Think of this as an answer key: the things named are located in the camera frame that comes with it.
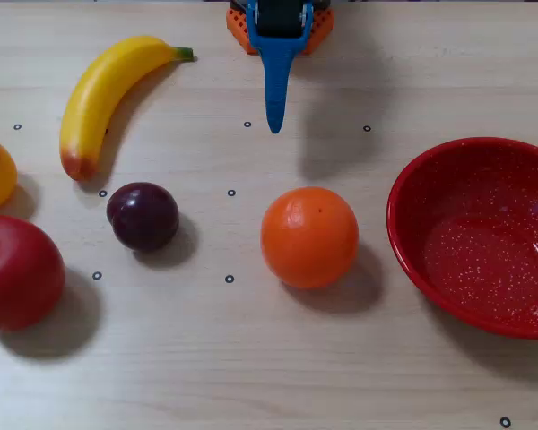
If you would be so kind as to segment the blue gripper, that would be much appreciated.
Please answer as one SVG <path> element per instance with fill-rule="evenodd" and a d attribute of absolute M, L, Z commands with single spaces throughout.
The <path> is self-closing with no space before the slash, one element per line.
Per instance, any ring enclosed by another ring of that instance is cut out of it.
<path fill-rule="evenodd" d="M 247 3 L 248 36 L 264 66 L 265 113 L 272 133 L 279 133 L 282 129 L 291 65 L 308 44 L 313 14 L 310 1 L 259 0 Z"/>

